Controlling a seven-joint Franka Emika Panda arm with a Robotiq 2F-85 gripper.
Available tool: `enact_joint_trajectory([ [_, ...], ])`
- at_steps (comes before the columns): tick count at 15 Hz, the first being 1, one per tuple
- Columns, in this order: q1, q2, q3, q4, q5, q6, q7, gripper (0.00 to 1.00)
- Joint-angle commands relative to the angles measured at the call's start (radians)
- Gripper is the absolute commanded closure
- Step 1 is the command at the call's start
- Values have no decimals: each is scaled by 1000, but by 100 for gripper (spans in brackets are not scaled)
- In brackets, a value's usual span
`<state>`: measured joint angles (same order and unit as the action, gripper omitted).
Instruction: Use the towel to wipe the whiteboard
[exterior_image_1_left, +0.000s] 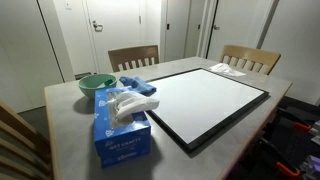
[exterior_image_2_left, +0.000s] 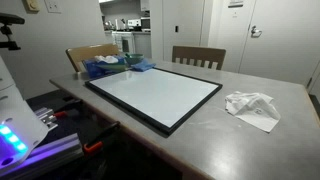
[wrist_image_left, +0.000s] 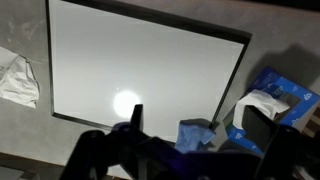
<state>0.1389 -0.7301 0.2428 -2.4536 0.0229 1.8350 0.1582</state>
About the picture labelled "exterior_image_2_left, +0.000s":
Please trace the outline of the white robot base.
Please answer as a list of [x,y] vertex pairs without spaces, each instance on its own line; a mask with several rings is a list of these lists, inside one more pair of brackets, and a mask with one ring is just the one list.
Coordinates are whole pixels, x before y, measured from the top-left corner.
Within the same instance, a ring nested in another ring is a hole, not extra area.
[[0,56],[0,174],[20,165],[47,134]]

